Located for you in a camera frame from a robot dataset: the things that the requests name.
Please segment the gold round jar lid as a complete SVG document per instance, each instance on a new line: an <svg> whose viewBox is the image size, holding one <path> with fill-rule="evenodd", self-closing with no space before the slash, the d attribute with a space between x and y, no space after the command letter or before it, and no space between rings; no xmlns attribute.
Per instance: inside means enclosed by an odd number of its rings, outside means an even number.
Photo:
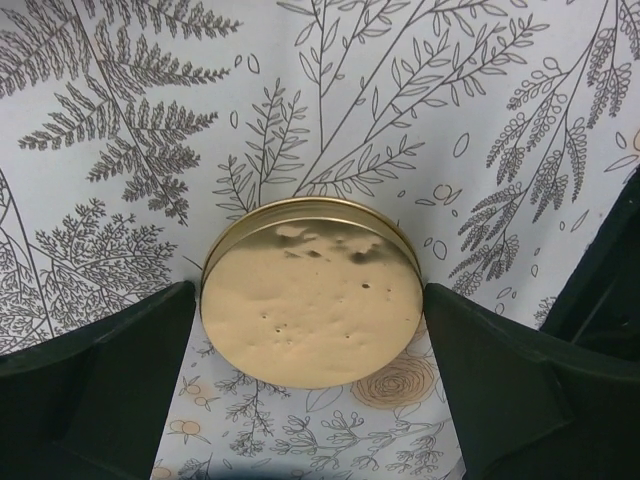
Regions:
<svg viewBox="0 0 640 480"><path fill-rule="evenodd" d="M358 203L301 197L259 207L216 240L200 317L234 368L286 388L323 389L385 367L422 317L408 237Z"/></svg>

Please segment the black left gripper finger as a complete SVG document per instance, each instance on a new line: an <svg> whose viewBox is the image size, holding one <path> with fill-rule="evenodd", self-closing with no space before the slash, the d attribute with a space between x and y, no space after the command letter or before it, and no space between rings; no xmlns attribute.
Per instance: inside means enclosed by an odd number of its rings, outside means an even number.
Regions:
<svg viewBox="0 0 640 480"><path fill-rule="evenodd" d="M195 309L179 282L2 356L2 478L150 478Z"/></svg>

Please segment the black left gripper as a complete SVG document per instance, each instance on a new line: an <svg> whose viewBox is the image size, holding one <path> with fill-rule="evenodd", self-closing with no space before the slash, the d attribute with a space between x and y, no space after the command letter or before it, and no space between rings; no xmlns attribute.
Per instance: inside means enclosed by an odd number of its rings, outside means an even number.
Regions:
<svg viewBox="0 0 640 480"><path fill-rule="evenodd" d="M423 300L466 478L638 478L638 171L544 333L437 283Z"/></svg>

